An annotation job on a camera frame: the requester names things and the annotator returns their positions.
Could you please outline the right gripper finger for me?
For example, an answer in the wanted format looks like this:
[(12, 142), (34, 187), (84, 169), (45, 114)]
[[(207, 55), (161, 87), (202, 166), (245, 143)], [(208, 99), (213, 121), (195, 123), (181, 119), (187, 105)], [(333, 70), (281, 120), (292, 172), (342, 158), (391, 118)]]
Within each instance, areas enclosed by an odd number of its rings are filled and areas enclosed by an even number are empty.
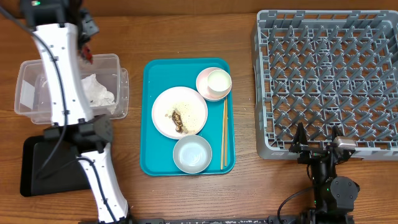
[(293, 138), (292, 147), (296, 146), (308, 146), (306, 130), (303, 126), (303, 123), (298, 124), (295, 136)]
[(343, 135), (343, 133), (342, 133), (341, 129), (337, 125), (334, 125), (332, 127), (332, 140), (335, 140), (337, 137), (340, 137), (342, 135)]

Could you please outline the red foil snack wrapper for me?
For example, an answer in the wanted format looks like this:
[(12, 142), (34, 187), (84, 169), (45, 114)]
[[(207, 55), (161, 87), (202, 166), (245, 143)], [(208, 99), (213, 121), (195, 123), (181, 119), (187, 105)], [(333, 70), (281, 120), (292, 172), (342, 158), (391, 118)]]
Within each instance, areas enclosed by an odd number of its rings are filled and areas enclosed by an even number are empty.
[(81, 49), (79, 50), (80, 57), (86, 63), (93, 63), (93, 55), (90, 51), (88, 44), (84, 44)]

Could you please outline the white napkin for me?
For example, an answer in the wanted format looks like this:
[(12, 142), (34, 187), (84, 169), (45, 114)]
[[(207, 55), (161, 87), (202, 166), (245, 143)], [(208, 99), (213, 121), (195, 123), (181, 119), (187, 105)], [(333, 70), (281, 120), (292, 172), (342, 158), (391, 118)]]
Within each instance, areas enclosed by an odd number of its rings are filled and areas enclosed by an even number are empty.
[(81, 80), (85, 95), (91, 107), (106, 106), (111, 114), (116, 110), (114, 94), (96, 79), (96, 74)]

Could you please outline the white paper cup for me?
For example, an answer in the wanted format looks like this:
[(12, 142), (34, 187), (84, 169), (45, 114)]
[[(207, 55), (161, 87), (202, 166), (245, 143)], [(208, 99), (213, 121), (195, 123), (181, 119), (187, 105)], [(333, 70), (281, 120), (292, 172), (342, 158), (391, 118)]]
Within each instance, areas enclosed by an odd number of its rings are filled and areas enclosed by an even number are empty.
[(210, 72), (208, 79), (208, 91), (214, 97), (221, 97), (229, 92), (232, 80), (228, 72), (224, 70), (214, 70)]

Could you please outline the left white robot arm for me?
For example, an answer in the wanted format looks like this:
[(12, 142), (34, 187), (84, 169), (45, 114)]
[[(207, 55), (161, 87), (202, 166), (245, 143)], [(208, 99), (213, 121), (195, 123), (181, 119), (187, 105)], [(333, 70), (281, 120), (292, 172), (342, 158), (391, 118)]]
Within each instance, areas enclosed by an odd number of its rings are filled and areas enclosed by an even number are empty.
[(52, 127), (46, 139), (68, 142), (90, 183), (98, 223), (128, 223), (111, 157), (113, 128), (107, 115), (94, 115), (81, 82), (79, 61), (92, 62), (86, 46), (99, 29), (81, 1), (22, 0), (23, 26), (34, 39), (49, 83)]

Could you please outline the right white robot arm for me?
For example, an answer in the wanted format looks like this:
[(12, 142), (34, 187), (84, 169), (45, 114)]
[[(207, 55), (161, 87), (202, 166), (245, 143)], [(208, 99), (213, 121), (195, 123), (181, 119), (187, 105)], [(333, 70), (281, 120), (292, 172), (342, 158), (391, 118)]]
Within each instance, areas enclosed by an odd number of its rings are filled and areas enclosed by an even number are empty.
[(354, 210), (360, 186), (348, 177), (338, 176), (336, 166), (348, 161), (355, 147), (355, 141), (343, 136), (337, 126), (332, 128), (332, 142), (311, 147), (303, 124), (298, 124), (289, 151), (297, 153), (297, 162), (307, 166), (312, 186), (292, 197), (313, 190), (315, 206), (302, 212), (295, 223), (354, 223), (348, 214)]

